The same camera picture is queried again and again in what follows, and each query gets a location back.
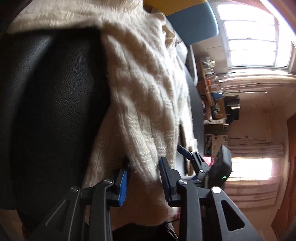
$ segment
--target yellow cushion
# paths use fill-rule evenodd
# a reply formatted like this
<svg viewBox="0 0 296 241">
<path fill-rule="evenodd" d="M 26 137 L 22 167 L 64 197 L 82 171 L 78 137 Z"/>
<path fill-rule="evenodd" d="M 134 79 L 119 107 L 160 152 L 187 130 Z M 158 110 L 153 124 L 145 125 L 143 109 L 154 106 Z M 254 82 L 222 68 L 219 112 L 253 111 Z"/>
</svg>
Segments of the yellow cushion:
<svg viewBox="0 0 296 241">
<path fill-rule="evenodd" d="M 206 1 L 207 0 L 144 0 L 144 3 L 157 8 L 168 16 Z"/>
</svg>

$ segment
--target window pane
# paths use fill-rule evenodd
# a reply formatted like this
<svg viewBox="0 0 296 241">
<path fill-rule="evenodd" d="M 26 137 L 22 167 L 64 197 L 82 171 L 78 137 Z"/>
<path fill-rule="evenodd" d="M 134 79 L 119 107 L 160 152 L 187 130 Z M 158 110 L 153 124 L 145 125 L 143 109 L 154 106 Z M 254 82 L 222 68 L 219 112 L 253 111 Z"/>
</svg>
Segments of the window pane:
<svg viewBox="0 0 296 241">
<path fill-rule="evenodd" d="M 244 4 L 221 4 L 217 6 L 217 10 L 221 20 L 248 20 L 274 24 L 273 15 Z"/>
<path fill-rule="evenodd" d="M 276 51 L 276 42 L 268 42 L 262 40 L 230 40 L 230 50 L 264 50 Z"/>
<path fill-rule="evenodd" d="M 254 180 L 267 180 L 271 177 L 272 161 L 269 158 L 232 158 L 231 162 L 232 173 L 229 177 Z"/>
<path fill-rule="evenodd" d="M 225 21 L 224 26 L 228 39 L 276 40 L 274 25 L 248 21 Z"/>
<path fill-rule="evenodd" d="M 231 65 L 273 65 L 275 52 L 257 50 L 233 50 Z"/>
<path fill-rule="evenodd" d="M 279 25 L 279 47 L 276 57 L 276 66 L 287 67 L 290 61 L 292 42 L 287 26 L 284 24 Z"/>
</svg>

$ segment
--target silver screw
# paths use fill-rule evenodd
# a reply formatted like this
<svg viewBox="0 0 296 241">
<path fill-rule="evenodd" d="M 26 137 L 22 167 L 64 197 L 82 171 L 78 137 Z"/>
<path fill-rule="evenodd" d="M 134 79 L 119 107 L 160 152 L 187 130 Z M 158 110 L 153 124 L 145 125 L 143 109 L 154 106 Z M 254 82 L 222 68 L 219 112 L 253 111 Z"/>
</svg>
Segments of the silver screw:
<svg viewBox="0 0 296 241">
<path fill-rule="evenodd" d="M 106 183 L 106 184 L 112 184 L 113 183 L 113 180 L 112 179 L 105 179 L 104 180 L 104 183 Z"/>
<path fill-rule="evenodd" d="M 220 193 L 221 192 L 221 188 L 220 187 L 212 187 L 212 191 L 214 192 L 214 193 Z"/>
<path fill-rule="evenodd" d="M 181 185 L 186 185 L 188 183 L 188 181 L 186 179 L 179 179 L 178 183 Z"/>
<path fill-rule="evenodd" d="M 71 189 L 72 192 L 77 192 L 79 187 L 74 186 L 74 187 L 71 187 L 70 189 Z"/>
</svg>

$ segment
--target black leather couch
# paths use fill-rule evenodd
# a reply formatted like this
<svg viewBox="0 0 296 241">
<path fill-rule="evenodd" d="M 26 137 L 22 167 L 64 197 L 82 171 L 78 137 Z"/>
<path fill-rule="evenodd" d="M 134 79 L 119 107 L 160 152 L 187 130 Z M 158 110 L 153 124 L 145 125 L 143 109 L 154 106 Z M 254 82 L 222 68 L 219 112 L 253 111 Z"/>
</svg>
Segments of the black leather couch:
<svg viewBox="0 0 296 241">
<path fill-rule="evenodd" d="M 38 224 L 82 184 L 110 103 L 106 57 L 95 28 L 4 35 L 0 56 L 0 208 Z M 203 153 L 201 99 L 184 69 Z"/>
</svg>

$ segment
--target bright window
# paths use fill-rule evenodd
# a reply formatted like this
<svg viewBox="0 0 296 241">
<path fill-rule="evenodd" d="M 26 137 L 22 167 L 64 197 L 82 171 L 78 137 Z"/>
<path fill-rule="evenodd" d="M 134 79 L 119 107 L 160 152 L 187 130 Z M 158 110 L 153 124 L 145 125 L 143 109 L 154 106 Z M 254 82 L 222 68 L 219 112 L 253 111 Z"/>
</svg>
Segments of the bright window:
<svg viewBox="0 0 296 241">
<path fill-rule="evenodd" d="M 232 158 L 229 181 L 236 178 L 267 180 L 271 177 L 272 160 L 269 158 Z"/>
<path fill-rule="evenodd" d="M 218 4 L 217 11 L 229 67 L 288 67 L 292 42 L 272 14 L 244 4 Z"/>
</svg>

